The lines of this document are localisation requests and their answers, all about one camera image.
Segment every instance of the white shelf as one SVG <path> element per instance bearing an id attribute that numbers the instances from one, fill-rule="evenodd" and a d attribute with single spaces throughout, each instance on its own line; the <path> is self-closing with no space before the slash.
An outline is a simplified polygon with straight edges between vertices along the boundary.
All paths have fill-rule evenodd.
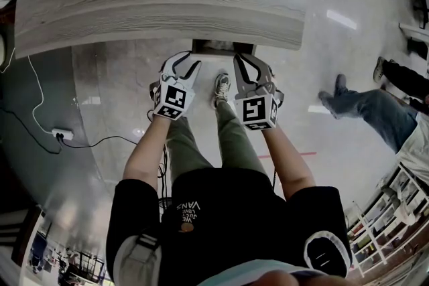
<path id="1" fill-rule="evenodd" d="M 389 186 L 391 186 L 391 185 L 393 185 L 396 181 L 397 181 L 397 179 L 398 179 L 398 177 L 400 176 L 402 174 L 402 168 L 398 171 L 398 173 L 397 173 L 397 175 L 394 177 L 394 179 L 389 183 Z M 406 182 L 405 182 L 405 185 L 404 185 L 404 187 L 402 187 L 402 190 L 404 190 L 405 189 L 405 187 L 407 186 L 409 184 L 409 180 L 407 180 Z M 372 207 L 371 207 L 371 209 L 366 213 L 366 215 L 368 215 L 368 213 L 370 213 L 371 211 L 372 211 L 372 209 L 374 209 L 374 208 L 376 208 L 377 207 L 377 205 L 381 202 L 383 200 L 383 196 L 381 196 L 380 197 L 380 199 L 378 199 L 378 201 L 376 201 L 376 203 L 374 204 L 374 205 L 372 205 Z M 391 204 L 389 204 L 389 205 L 387 205 L 385 208 L 384 208 L 384 210 L 383 210 L 383 212 L 379 215 L 379 218 L 377 218 L 376 220 L 375 220 L 375 222 L 372 222 L 371 223 L 371 221 L 368 221 L 368 223 L 367 223 L 367 225 L 371 228 L 382 216 L 384 216 L 384 214 L 387 212 L 387 210 L 388 210 L 388 208 L 391 206 Z M 357 221 L 357 223 L 352 227 L 352 229 L 350 229 L 349 231 L 348 231 L 348 233 L 349 234 L 353 234 L 354 236 L 357 236 L 358 234 L 360 234 L 361 233 L 361 231 L 363 231 L 364 229 L 365 229 L 365 227 L 364 226 L 362 226 L 362 228 L 360 228 L 359 229 L 359 231 L 358 232 L 356 232 L 356 233 L 354 233 L 353 232 L 353 230 L 356 228 L 356 227 L 358 227 L 359 225 L 360 225 L 360 223 L 361 223 L 361 221 L 360 220 L 358 220 Z"/>
<path id="2" fill-rule="evenodd" d="M 365 260 L 362 260 L 362 262 L 360 262 L 360 265 L 363 265 L 364 262 L 368 261 L 369 259 L 372 259 L 374 256 L 379 255 L 379 253 L 377 251 L 375 251 L 373 254 L 369 255 Z"/>
<path id="3" fill-rule="evenodd" d="M 419 210 L 419 213 L 423 212 L 425 208 L 429 206 L 429 197 L 428 194 L 418 185 L 417 181 L 414 179 L 413 176 L 411 176 L 404 168 L 400 165 L 400 170 L 398 171 L 397 175 L 392 179 L 391 182 L 388 183 L 388 185 L 392 188 L 400 187 L 401 192 L 403 193 L 404 197 L 402 198 L 403 201 L 406 202 L 407 205 L 410 206 L 412 204 L 412 209 L 415 210 L 418 206 L 421 206 L 422 208 Z M 408 189 L 407 197 L 405 198 L 404 190 L 410 187 L 410 185 L 414 186 L 416 190 L 414 189 Z M 395 232 L 399 229 L 398 225 L 401 225 L 401 221 L 399 221 L 394 214 L 392 214 L 393 210 L 393 204 L 390 201 L 386 201 L 385 197 L 381 196 L 373 205 L 368 208 L 365 211 L 365 215 L 361 213 L 361 210 L 359 207 L 357 207 L 357 215 L 359 217 L 359 220 L 357 223 L 352 227 L 351 230 L 348 231 L 349 234 L 353 234 L 353 237 L 350 238 L 350 243 L 353 247 L 355 247 L 356 244 L 359 244 L 362 240 L 366 239 L 369 240 L 366 242 L 359 250 L 355 253 L 353 253 L 353 260 L 356 262 L 356 267 L 359 268 L 359 271 L 364 276 L 365 273 L 368 273 L 369 271 L 376 268 L 380 263 L 387 264 L 387 260 L 390 259 L 390 257 L 394 256 L 398 251 L 401 251 L 404 246 L 406 246 L 409 241 L 411 241 L 416 235 L 418 235 L 424 227 L 426 227 L 429 224 L 429 219 L 427 219 L 423 225 L 418 227 L 418 229 L 412 233 L 412 235 L 409 238 L 406 238 L 405 240 L 402 239 L 404 242 L 400 244 L 398 247 L 389 247 L 389 245 L 392 244 L 393 241 L 395 241 L 398 236 L 402 236 L 406 234 L 406 230 L 408 229 L 407 226 L 399 230 L 397 234 L 394 235 L 391 239 L 388 240 L 388 242 L 383 243 L 381 246 L 378 243 L 378 239 L 382 237 L 383 235 L 388 235 L 390 232 Z M 389 219 L 387 220 L 387 223 L 384 224 L 380 223 L 380 220 L 386 219 L 386 214 L 389 212 Z M 371 220 L 368 220 L 368 216 L 378 214 Z M 383 230 L 374 237 L 373 234 L 373 228 L 377 226 L 377 224 L 380 223 L 380 226 L 383 228 Z M 362 228 L 360 228 L 356 233 L 353 232 L 359 225 L 362 225 Z M 370 256 L 366 257 L 363 261 L 360 263 L 357 262 L 357 256 L 362 254 L 365 249 L 369 249 L 369 247 L 372 246 L 374 250 L 369 250 L 369 253 L 371 253 Z M 367 261 L 371 260 L 372 258 L 380 258 L 380 261 L 377 261 L 376 263 L 372 262 L 373 265 L 371 265 L 368 269 L 366 269 L 364 266 Z"/>

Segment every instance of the gray floor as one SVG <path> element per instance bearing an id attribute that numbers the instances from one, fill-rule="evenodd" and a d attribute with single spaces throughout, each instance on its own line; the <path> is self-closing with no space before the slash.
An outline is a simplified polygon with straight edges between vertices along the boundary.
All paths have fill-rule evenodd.
<path id="1" fill-rule="evenodd" d="M 0 27 L 7 34 L 8 56 L 13 47 L 12 27 Z M 72 129 L 76 141 L 87 143 L 82 118 L 76 102 L 71 49 L 65 48 L 32 56 L 41 80 L 45 103 L 36 111 L 40 124 Z M 51 151 L 59 146 L 53 136 L 43 133 L 34 123 L 32 109 L 40 102 L 40 91 L 28 59 L 13 61 L 1 75 L 2 107 L 14 111 Z M 43 151 L 11 115 L 0 111 L 2 148 L 10 166 L 47 216 L 61 226 L 67 242 L 104 254 L 103 240 L 107 230 L 111 197 L 101 179 L 90 150 L 64 149 L 60 155 Z"/>
<path id="2" fill-rule="evenodd" d="M 264 46 L 256 51 L 271 64 L 286 95 L 280 125 L 300 152 L 316 153 L 305 157 L 316 181 L 336 186 L 345 209 L 352 201 L 365 205 L 375 184 L 395 167 L 395 155 L 363 121 L 336 121 L 330 115 L 309 113 L 308 107 L 320 106 L 318 91 L 332 91 L 339 72 L 347 75 L 349 86 L 356 90 L 378 87 L 372 81 L 372 71 L 380 54 L 411 66 L 399 21 L 415 24 L 410 0 L 308 0 L 300 51 Z M 46 104 L 38 111 L 38 118 L 49 128 L 61 125 L 72 129 L 76 145 L 87 143 L 85 135 L 90 143 L 107 135 L 137 140 L 139 130 L 146 130 L 149 124 L 145 117 L 151 107 L 149 83 L 157 78 L 165 58 L 188 47 L 187 40 L 132 40 L 34 56 L 46 90 Z M 215 165 L 220 155 L 215 115 L 208 100 L 219 68 L 231 70 L 232 63 L 225 59 L 204 61 L 189 112 L 198 146 Z M 6 106 L 17 111 L 30 129 L 55 149 L 55 140 L 44 136 L 31 118 L 30 111 L 40 96 L 27 60 L 14 61 L 2 77 L 2 85 Z M 4 117 L 4 121 L 4 149 L 30 192 L 75 237 L 101 246 L 113 190 L 132 145 L 111 140 L 92 151 L 47 156 L 13 118 Z M 268 154 L 260 133 L 249 137 L 258 155 Z M 272 173 L 269 159 L 262 161 Z"/>

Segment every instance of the black pants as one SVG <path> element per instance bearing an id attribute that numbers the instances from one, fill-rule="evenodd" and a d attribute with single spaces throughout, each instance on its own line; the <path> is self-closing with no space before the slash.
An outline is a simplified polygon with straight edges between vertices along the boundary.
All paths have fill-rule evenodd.
<path id="1" fill-rule="evenodd" d="M 429 80 L 409 68 L 385 61 L 383 73 L 392 84 L 409 96 L 424 101 L 429 94 Z"/>

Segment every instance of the black and white marker cube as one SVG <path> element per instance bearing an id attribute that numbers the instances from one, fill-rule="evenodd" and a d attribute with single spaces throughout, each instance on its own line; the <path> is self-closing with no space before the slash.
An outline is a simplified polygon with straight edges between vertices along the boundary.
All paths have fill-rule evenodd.
<path id="1" fill-rule="evenodd" d="M 240 122 L 250 130 L 275 128 L 278 104 L 272 94 L 236 99 L 235 108 Z"/>
<path id="2" fill-rule="evenodd" d="M 186 112 L 194 96 L 193 90 L 184 90 L 161 81 L 155 92 L 154 114 L 175 121 Z"/>

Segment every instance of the electrical cable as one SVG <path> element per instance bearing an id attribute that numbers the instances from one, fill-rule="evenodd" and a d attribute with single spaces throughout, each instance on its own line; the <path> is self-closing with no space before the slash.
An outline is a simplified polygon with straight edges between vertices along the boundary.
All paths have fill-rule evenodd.
<path id="1" fill-rule="evenodd" d="M 4 72 L 6 72 L 6 69 L 8 69 L 9 68 L 9 66 L 11 65 L 11 62 L 12 62 L 12 56 L 13 56 L 13 54 L 15 53 L 15 48 L 12 50 L 12 54 L 11 54 L 11 57 L 10 57 L 10 59 L 9 59 L 9 63 L 7 64 L 7 66 L 6 66 L 6 68 L 5 69 L 3 69 L 3 70 L 0 70 L 0 74 L 3 74 Z"/>
<path id="2" fill-rule="evenodd" d="M 129 140 L 129 139 L 126 139 L 126 138 L 124 138 L 124 137 L 122 137 L 122 136 L 109 136 L 109 137 L 105 137 L 104 139 L 101 139 L 100 141 L 98 141 L 97 143 L 95 143 L 95 144 L 93 144 L 93 145 L 82 145 L 82 146 L 80 146 L 80 147 L 74 147 L 73 145 L 68 145 L 67 143 L 65 143 L 65 142 L 64 142 L 64 139 L 63 139 L 62 137 L 60 137 L 60 142 L 61 142 L 62 144 L 64 144 L 66 147 L 69 147 L 69 148 L 73 148 L 73 149 L 83 149 L 83 148 L 93 148 L 93 147 L 95 147 L 96 145 L 100 144 L 101 142 L 103 142 L 103 141 L 105 141 L 105 140 L 107 140 L 107 139 L 114 139 L 114 138 L 123 139 L 123 140 L 125 140 L 125 141 L 127 141 L 127 142 L 130 142 L 130 143 L 132 143 L 132 144 L 134 144 L 134 145 L 137 145 L 137 143 L 136 143 L 136 142 L 133 142 L 133 141 L 131 141 L 131 140 Z"/>
<path id="3" fill-rule="evenodd" d="M 151 117 L 150 113 L 153 113 L 154 110 L 149 110 L 146 113 L 147 119 L 152 122 L 153 117 Z M 73 148 L 73 149 L 84 149 L 84 148 L 92 148 L 95 147 L 96 145 L 100 144 L 101 142 L 107 140 L 107 139 L 114 139 L 114 138 L 119 138 L 119 139 L 123 139 L 127 142 L 130 142 L 134 145 L 137 145 L 136 142 L 133 142 L 129 139 L 126 139 L 122 136 L 109 136 L 109 137 L 105 137 L 104 139 L 101 139 L 100 141 L 98 141 L 97 143 L 93 144 L 93 145 L 83 145 L 80 147 L 75 147 L 73 145 L 68 145 L 67 143 L 64 142 L 64 138 L 61 136 L 57 136 L 57 140 L 58 142 L 60 142 L 61 145 L 65 145 L 66 147 L 69 148 Z M 160 199 L 160 207 L 165 210 L 167 210 L 168 207 L 168 188 L 167 188 L 167 166 L 168 166 L 168 154 L 167 154 L 167 147 L 164 145 L 164 148 L 162 149 L 162 162 L 158 165 L 158 179 L 161 179 L 161 199 Z"/>
<path id="4" fill-rule="evenodd" d="M 30 130 L 26 127 L 26 125 L 24 124 L 24 122 L 16 115 L 16 113 L 14 113 L 13 111 L 9 111 L 9 110 L 5 110 L 3 108 L 0 107 L 0 110 L 2 110 L 4 113 L 7 113 L 9 115 L 13 115 L 23 126 L 23 128 L 25 129 L 25 131 L 27 131 L 28 135 L 31 136 L 31 138 L 38 144 L 39 147 L 41 147 L 46 153 L 52 154 L 52 155 L 59 155 L 62 151 L 62 146 L 60 145 L 60 150 L 59 151 L 50 151 L 49 149 L 46 149 L 35 137 L 34 135 L 30 132 Z"/>
<path id="5" fill-rule="evenodd" d="M 38 76 L 38 74 L 37 74 L 36 70 L 34 69 L 33 64 L 32 64 L 32 61 L 30 60 L 29 56 L 28 56 L 28 62 L 29 62 L 29 64 L 30 64 L 30 66 L 32 67 L 32 70 L 33 70 L 33 72 L 34 72 L 34 75 L 36 75 L 36 80 L 38 81 L 38 85 L 39 85 L 40 93 L 41 93 L 41 95 L 42 95 L 42 101 L 40 102 L 40 104 L 39 104 L 39 105 L 37 105 L 37 106 L 33 109 L 33 119 L 34 119 L 34 121 L 36 122 L 36 124 L 39 126 L 39 128 L 40 128 L 44 133 L 47 133 L 47 134 L 49 134 L 49 135 L 52 135 L 52 132 L 49 132 L 49 131 L 47 131 L 47 130 L 45 130 L 45 129 L 43 129 L 43 128 L 42 128 L 42 126 L 39 124 L 38 120 L 36 119 L 36 116 L 34 115 L 34 111 L 36 111 L 36 110 L 37 110 L 37 109 L 38 109 L 38 108 L 39 108 L 39 107 L 44 103 L 44 101 L 45 101 L 45 97 L 44 97 L 44 95 L 43 95 L 42 86 L 40 85 L 39 76 Z"/>
<path id="6" fill-rule="evenodd" d="M 273 190 L 275 188 L 275 177 L 277 176 L 277 171 L 274 170 L 274 176 L 273 176 Z"/>

